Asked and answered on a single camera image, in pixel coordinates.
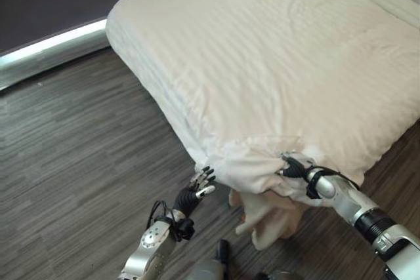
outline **mattress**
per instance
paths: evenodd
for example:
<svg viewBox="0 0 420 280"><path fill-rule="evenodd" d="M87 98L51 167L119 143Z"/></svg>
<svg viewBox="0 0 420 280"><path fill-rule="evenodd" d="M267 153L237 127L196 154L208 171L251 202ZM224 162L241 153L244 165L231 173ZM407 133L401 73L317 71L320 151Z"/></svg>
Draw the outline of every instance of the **mattress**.
<svg viewBox="0 0 420 280"><path fill-rule="evenodd" d="M296 230L309 199L282 178L303 151L361 184L420 117L412 0L120 0L111 46L197 168L212 165L258 249Z"/></svg>

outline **striped fabric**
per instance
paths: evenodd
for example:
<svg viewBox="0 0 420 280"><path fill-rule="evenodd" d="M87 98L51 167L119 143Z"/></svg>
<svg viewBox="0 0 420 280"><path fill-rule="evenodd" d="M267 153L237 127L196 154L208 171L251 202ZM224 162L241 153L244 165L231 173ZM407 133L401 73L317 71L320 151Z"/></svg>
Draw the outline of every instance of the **striped fabric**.
<svg viewBox="0 0 420 280"><path fill-rule="evenodd" d="M266 208L290 220L254 235L265 248L299 220L280 196L323 204L274 174L281 152L361 183L420 117L419 30L404 19L372 0L121 0L107 34L199 167L276 192Z"/></svg>

